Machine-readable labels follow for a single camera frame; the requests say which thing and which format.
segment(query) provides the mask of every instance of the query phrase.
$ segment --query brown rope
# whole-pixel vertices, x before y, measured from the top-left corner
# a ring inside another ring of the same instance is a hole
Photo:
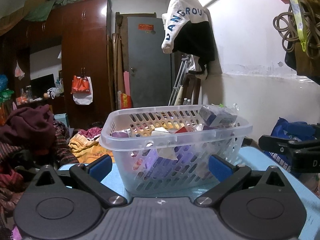
[[[320,57],[320,15],[314,13],[308,2],[304,0],[300,0],[300,2],[303,7],[303,15],[306,19],[307,27],[306,54],[311,59],[317,59]],[[283,21],[287,26],[281,28],[280,21]],[[273,19],[273,26],[282,37],[282,47],[284,50],[287,52],[294,51],[295,43],[300,42],[300,40],[291,5],[288,12],[280,13]],[[292,46],[287,48],[284,44],[285,41],[292,42]]]

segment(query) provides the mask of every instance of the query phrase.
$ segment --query hanging hoodie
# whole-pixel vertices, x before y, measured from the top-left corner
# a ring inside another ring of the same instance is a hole
[[[181,51],[199,57],[202,74],[205,65],[214,60],[214,42],[208,16],[198,0],[170,0],[168,13],[162,15],[165,38],[162,50],[166,54]]]

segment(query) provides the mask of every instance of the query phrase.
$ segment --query white paper bag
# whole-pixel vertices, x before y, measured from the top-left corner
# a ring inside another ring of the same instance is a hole
[[[90,84],[90,92],[91,94],[81,94],[81,93],[76,93],[73,94],[73,100],[76,102],[77,105],[90,105],[93,101],[93,90],[92,90],[92,83],[91,83],[91,78],[88,77],[89,84]]]
[[[21,70],[21,68],[19,67],[18,61],[17,61],[17,66],[16,69],[14,71],[14,76],[19,78],[19,80],[24,78],[24,72]]]

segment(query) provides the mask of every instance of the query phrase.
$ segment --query black monitor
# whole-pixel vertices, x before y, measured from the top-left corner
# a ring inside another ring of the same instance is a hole
[[[30,81],[32,96],[41,98],[49,88],[56,87],[53,74],[35,78]]]

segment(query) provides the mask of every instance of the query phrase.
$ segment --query gray door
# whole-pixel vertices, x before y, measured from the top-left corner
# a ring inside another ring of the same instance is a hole
[[[172,91],[170,54],[164,54],[162,19],[128,17],[130,94],[133,107],[167,106]]]

